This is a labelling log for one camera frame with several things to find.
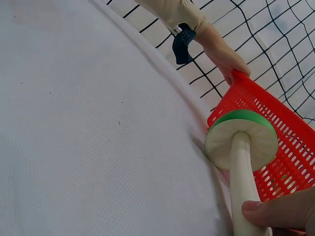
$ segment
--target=wrist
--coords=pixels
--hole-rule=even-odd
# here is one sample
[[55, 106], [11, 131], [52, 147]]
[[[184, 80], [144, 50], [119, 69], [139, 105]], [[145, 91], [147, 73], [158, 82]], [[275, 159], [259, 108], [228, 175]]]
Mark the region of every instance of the wrist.
[[209, 23], [206, 29], [195, 37], [195, 41], [208, 50], [226, 46], [226, 42], [216, 29]]

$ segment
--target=white mushroom cap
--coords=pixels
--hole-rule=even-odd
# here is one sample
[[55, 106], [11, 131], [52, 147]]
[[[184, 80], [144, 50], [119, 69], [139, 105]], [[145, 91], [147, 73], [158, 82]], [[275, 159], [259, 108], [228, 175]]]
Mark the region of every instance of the white mushroom cap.
[[233, 136], [239, 131], [250, 137], [252, 171], [272, 162], [278, 151], [278, 138], [272, 124], [260, 114], [249, 110], [235, 110], [218, 119], [205, 139], [206, 155], [219, 169], [230, 170]]

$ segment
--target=beige sleeve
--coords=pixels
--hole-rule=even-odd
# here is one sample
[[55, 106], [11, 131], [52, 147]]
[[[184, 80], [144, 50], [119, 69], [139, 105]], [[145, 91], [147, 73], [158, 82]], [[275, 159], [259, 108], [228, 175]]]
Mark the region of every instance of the beige sleeve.
[[186, 23], [196, 35], [201, 34], [209, 22], [189, 0], [135, 0], [158, 17], [174, 34], [176, 26]]

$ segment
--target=black net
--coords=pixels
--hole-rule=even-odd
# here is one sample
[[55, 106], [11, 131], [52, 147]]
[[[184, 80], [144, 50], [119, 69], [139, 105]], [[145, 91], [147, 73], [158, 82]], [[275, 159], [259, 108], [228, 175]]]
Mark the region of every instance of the black net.
[[[196, 43], [193, 61], [178, 66], [172, 34], [133, 1], [109, 0], [181, 73], [213, 110], [228, 89], [219, 70]], [[199, 0], [226, 42], [249, 65], [251, 78], [315, 127], [315, 2], [312, 0]]]

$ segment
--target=red plastic basket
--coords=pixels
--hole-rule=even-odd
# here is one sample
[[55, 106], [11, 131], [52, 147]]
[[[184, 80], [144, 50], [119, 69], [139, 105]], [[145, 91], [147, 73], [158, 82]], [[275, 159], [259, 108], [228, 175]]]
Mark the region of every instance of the red plastic basket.
[[224, 114], [247, 109], [265, 116], [279, 138], [276, 159], [254, 172], [264, 202], [315, 185], [315, 131], [279, 100], [240, 72], [209, 116], [209, 127]]

